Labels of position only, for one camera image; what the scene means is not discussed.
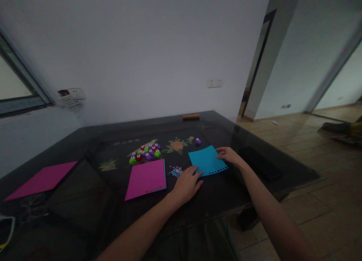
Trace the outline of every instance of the power outlet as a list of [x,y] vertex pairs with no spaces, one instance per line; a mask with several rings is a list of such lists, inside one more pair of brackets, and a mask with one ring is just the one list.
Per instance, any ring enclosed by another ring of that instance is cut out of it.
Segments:
[[220,88],[222,87],[222,79],[208,79],[206,81],[206,86],[208,88]]
[[71,88],[68,89],[70,96],[77,100],[84,100],[86,99],[86,95],[84,94],[81,88]]
[[73,107],[73,106],[76,106],[77,104],[80,104],[80,102],[77,99],[73,98],[71,95],[60,97],[58,99],[58,102],[61,105],[67,106],[67,107]]
[[218,88],[222,87],[222,79],[216,80],[216,87],[218,87]]

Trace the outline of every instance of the window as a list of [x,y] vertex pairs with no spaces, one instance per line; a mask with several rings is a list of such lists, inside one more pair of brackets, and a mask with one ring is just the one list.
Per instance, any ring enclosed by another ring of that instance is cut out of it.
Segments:
[[49,97],[0,34],[0,115],[42,108],[50,103]]

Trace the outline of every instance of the floor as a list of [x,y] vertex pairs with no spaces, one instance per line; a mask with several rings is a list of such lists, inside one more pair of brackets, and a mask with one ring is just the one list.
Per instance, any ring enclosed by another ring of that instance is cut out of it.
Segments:
[[318,109],[314,110],[313,113],[337,120],[356,122],[359,117],[362,116],[362,104],[331,109]]
[[[310,166],[326,180],[291,193],[282,206],[311,242],[320,260],[361,260],[362,150],[328,137],[328,119],[293,114],[237,124]],[[242,260],[279,260],[261,223],[241,232],[236,214],[228,217]]]

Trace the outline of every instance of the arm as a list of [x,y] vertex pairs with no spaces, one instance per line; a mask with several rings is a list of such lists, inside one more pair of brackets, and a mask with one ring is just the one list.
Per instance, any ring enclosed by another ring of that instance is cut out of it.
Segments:
[[184,170],[174,189],[117,237],[98,257],[101,260],[140,260],[147,252],[166,221],[196,194],[203,181],[196,166]]
[[250,166],[230,147],[216,149],[217,156],[241,172],[254,208],[281,260],[314,260],[311,245]]

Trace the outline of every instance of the paper sheet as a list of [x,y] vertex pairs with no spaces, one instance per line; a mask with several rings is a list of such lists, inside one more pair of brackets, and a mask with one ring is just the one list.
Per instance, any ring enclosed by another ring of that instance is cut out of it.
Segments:
[[164,159],[133,166],[125,201],[165,188]]
[[4,201],[10,201],[55,188],[61,179],[75,166],[77,161],[45,167],[29,181],[15,190]]
[[199,166],[196,172],[203,171],[202,176],[216,174],[226,170],[228,167],[221,159],[216,158],[218,152],[211,145],[203,150],[189,152],[191,163],[194,166]]

